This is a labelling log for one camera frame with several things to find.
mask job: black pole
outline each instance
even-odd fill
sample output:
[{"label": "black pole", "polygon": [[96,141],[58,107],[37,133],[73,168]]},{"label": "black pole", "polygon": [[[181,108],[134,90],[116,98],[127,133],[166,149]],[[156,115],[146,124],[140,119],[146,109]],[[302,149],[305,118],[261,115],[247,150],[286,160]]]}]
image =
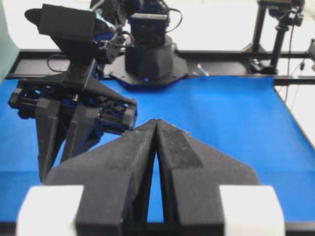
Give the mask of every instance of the black pole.
[{"label": "black pole", "polygon": [[289,30],[289,27],[287,26],[287,24],[284,24],[280,21],[279,25],[276,27],[276,30],[278,32],[277,32],[276,42],[275,42],[275,46],[272,52],[272,57],[271,57],[271,62],[270,62],[270,65],[273,67],[275,71],[277,70],[279,58],[281,56],[281,49],[284,42],[284,35],[285,35],[285,32]]},{"label": "black pole", "polygon": [[264,26],[266,10],[267,8],[265,5],[259,4],[254,37],[252,39],[252,52],[253,53],[258,53],[259,51],[260,38],[261,38],[262,28]]}]

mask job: cable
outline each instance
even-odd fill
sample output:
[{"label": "cable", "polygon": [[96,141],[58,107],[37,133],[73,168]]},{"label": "cable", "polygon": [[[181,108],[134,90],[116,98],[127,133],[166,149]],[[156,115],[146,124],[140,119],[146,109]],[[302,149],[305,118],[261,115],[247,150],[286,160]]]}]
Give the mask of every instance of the cable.
[{"label": "cable", "polygon": [[170,32],[172,32],[172,31],[176,30],[176,29],[181,25],[181,23],[182,23],[182,21],[183,21],[183,14],[182,14],[182,12],[181,12],[180,10],[178,10],[178,9],[168,7],[168,5],[166,4],[166,2],[165,2],[164,0],[160,0],[160,2],[162,2],[162,3],[165,5],[165,7],[167,8],[167,13],[166,13],[166,14],[167,14],[167,19],[168,19],[168,20],[169,20],[169,18],[170,18],[170,16],[169,16],[169,12],[170,12],[170,11],[176,11],[176,12],[178,12],[179,14],[181,14],[181,19],[180,19],[179,23],[177,24],[177,26],[176,26],[175,28],[173,28],[173,29],[171,29],[171,30],[165,32],[165,33],[170,33]]},{"label": "cable", "polygon": [[181,25],[181,23],[183,21],[183,14],[182,14],[182,12],[180,10],[175,9],[175,8],[169,8],[169,11],[176,11],[176,12],[178,12],[179,14],[181,14],[181,19],[180,19],[179,23],[177,24],[177,26],[175,28],[167,31],[166,33],[170,33],[172,31],[176,30]]},{"label": "cable", "polygon": [[288,57],[288,63],[287,63],[287,75],[288,76],[290,75],[290,61],[291,61],[293,31],[294,31],[294,25],[292,26],[291,37],[290,37],[289,57]]},{"label": "cable", "polygon": [[284,103],[286,104],[287,102],[287,95],[289,93],[289,86],[286,86],[286,91],[285,91],[285,99],[284,99]]},{"label": "cable", "polygon": [[49,64],[49,62],[50,62],[50,60],[51,60],[52,58],[66,58],[66,56],[61,55],[61,54],[53,54],[53,55],[50,55],[50,56],[47,58],[47,60],[46,60],[46,64],[47,64],[47,66],[48,66],[48,68],[49,68],[50,70],[52,70],[52,71],[54,71],[54,72],[61,72],[61,73],[66,72],[66,71],[62,71],[62,70],[54,70],[54,69],[50,66],[50,64]]},{"label": "cable", "polygon": [[295,19],[297,17],[298,10],[296,10],[294,19],[293,19],[293,25],[291,30],[291,36],[290,36],[290,46],[289,46],[289,57],[288,57],[288,63],[287,63],[287,75],[290,75],[290,61],[291,61],[291,50],[292,50],[292,39],[293,39],[293,32],[295,27]]},{"label": "cable", "polygon": [[[305,59],[299,64],[300,70],[301,70],[300,76],[302,76],[302,72],[303,72],[303,70],[304,70],[304,68],[305,68],[305,63],[304,63],[304,61],[305,61]],[[298,94],[298,92],[299,92],[299,88],[300,88],[300,85],[297,86],[297,89],[296,89],[296,92],[295,92],[295,96],[294,96],[294,100],[293,100],[292,107],[291,107],[291,111],[293,110],[293,107],[294,107],[294,104],[295,104],[295,101],[296,101],[296,97],[297,97],[297,94]]]},{"label": "cable", "polygon": [[298,64],[298,66],[294,69],[294,71],[291,73],[291,76],[296,72],[296,70],[301,67],[301,65],[303,65],[305,62],[305,59],[302,60],[302,62],[300,64]]},{"label": "cable", "polygon": [[134,36],[128,31],[122,31],[122,35],[124,34],[128,35],[131,38],[131,45],[133,45],[135,42]]},{"label": "cable", "polygon": [[100,0],[97,4],[95,4],[95,5],[91,8],[91,11],[96,11],[104,2],[105,2],[105,0]]}]

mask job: blue surface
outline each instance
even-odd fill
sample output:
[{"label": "blue surface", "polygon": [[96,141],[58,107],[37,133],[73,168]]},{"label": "blue surface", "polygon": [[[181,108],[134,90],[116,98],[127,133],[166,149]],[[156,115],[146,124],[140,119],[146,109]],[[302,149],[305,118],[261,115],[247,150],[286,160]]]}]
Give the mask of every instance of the blue surface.
[{"label": "blue surface", "polygon": [[[252,166],[263,184],[274,186],[286,221],[315,220],[315,152],[275,94],[272,78],[204,77],[146,91],[105,84],[138,100],[137,125],[162,118],[178,126]],[[0,221],[15,220],[27,188],[39,184],[35,121],[21,120],[7,105],[15,86],[5,81],[0,87]],[[97,146],[116,137],[105,134]],[[157,162],[151,193],[148,220],[160,222]]]}]

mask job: white foam pad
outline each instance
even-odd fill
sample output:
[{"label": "white foam pad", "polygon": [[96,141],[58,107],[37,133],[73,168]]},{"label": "white foam pad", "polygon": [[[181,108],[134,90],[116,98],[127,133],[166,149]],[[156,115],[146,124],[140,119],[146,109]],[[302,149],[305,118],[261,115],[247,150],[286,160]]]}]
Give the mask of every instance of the white foam pad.
[{"label": "white foam pad", "polygon": [[284,236],[284,215],[271,186],[221,185],[225,236]]},{"label": "white foam pad", "polygon": [[32,187],[20,209],[17,236],[76,236],[75,217],[84,187]]}]

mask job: black 3d-printed part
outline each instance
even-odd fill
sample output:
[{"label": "black 3d-printed part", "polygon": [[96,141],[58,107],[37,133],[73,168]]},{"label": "black 3d-printed part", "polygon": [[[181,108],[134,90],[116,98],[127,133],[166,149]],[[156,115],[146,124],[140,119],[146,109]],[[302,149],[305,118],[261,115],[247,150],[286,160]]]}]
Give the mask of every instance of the black 3d-printed part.
[{"label": "black 3d-printed part", "polygon": [[76,216],[83,235],[118,236],[124,221],[147,218],[156,120],[53,169],[46,185],[84,185]]},{"label": "black 3d-printed part", "polygon": [[38,30],[52,37],[91,43],[95,21],[92,11],[43,4]]},{"label": "black 3d-printed part", "polygon": [[157,142],[164,221],[179,222],[182,235],[223,235],[219,185],[258,185],[254,171],[162,120]]}]

